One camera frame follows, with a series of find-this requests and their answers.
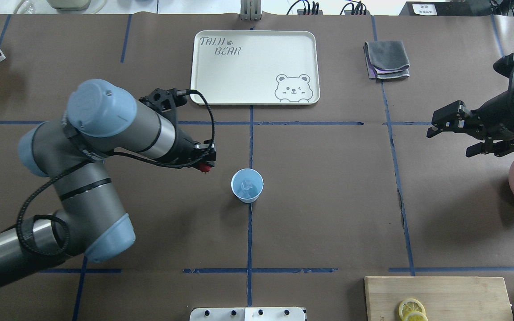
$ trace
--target bear drawing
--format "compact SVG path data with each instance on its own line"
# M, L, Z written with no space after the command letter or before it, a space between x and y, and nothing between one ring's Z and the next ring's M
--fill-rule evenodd
M311 78L308 75L298 77L278 75L275 97L279 99L279 102L308 102L312 98L310 81Z

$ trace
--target gray hinge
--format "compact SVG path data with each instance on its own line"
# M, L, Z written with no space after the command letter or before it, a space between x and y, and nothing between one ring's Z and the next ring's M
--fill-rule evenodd
M241 0L241 20L261 20L261 0Z

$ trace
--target blue joint cap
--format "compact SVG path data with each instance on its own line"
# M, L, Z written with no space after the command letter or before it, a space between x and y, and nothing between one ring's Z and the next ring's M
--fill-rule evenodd
M92 137L120 134L134 121L136 112L136 100L128 91L102 79L81 83L67 103L69 122Z
M134 244L136 235L128 213L112 224L84 252L90 262L100 263L114 258Z
M44 123L39 124L39 126L31 129L27 134L24 134L23 137L21 137L19 144L17 145L17 153L19 154L21 163L23 163L31 173L41 177L49 177L49 175L41 171L39 166L37 166L37 163L35 163L35 157L33 156L33 137L35 136L37 129L39 129L43 124Z

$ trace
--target gray cloth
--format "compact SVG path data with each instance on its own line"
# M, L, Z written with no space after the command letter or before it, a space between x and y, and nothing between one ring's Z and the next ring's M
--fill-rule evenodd
M370 79L406 78L410 61L402 41L371 41L364 46Z

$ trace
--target yellow lemon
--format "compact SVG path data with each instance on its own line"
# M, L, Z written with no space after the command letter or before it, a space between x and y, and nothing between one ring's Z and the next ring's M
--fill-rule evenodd
M400 320L404 320L404 317L412 311L418 311L423 315L426 315L426 309L424 308L424 305L420 301L410 297L402 301L398 307L398 315L400 315Z
M420 311L412 311L405 315L402 321L428 321L428 317Z

